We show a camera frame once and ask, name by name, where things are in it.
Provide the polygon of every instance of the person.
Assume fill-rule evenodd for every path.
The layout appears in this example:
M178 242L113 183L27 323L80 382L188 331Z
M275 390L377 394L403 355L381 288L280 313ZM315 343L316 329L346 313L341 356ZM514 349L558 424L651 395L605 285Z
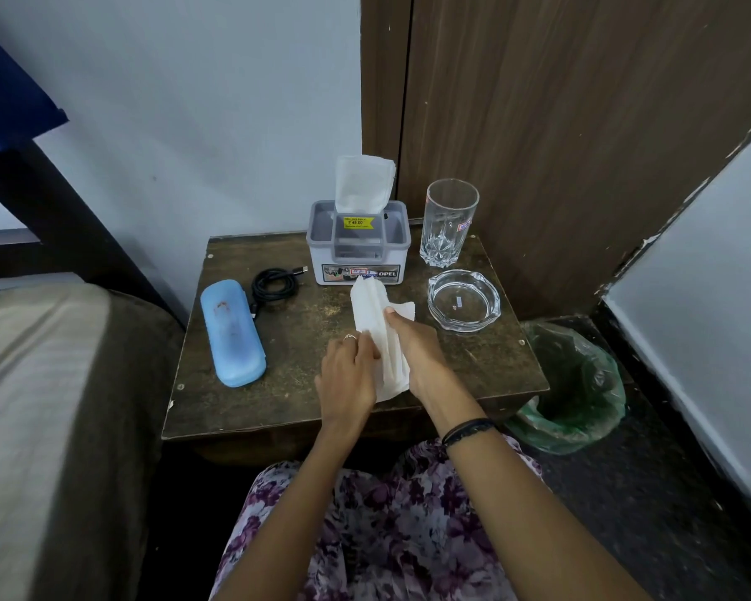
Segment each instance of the person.
M446 443L415 446L386 477L342 470L376 403L380 355L368 333L331 341L315 378L315 444L302 464L281 462L256 478L215 601L650 599L520 445L485 421L436 330L392 308L384 316L409 363L410 390Z

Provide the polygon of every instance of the trash can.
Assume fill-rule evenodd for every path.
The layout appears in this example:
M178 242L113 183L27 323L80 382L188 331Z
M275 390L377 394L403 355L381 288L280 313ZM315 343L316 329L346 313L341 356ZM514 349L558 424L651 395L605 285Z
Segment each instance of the trash can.
M625 391L615 360L569 328L536 321L522 327L551 389L506 422L512 434L558 455L609 434L625 415Z

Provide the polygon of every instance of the glass ashtray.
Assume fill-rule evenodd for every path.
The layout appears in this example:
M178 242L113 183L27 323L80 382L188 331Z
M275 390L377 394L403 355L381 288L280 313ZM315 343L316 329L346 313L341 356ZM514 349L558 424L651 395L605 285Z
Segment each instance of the glass ashtray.
M428 279L428 309L448 331L473 333L501 315L501 297L479 272L446 270Z

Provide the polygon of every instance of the white plastic container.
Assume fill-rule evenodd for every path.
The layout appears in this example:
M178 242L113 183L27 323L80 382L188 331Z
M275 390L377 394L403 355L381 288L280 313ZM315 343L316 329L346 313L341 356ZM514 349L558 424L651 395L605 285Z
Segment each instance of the white plastic container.
M306 242L318 284L353 284L373 276L400 284L411 245L406 205L391 200L378 214L343 214L334 200L311 205Z

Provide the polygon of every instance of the drinking glass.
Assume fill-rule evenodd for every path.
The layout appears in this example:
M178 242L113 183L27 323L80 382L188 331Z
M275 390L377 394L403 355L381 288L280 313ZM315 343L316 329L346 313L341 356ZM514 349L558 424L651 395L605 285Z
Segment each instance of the drinking glass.
M478 190L460 179L438 179L428 186L421 239L424 262L447 268L459 259L478 200Z

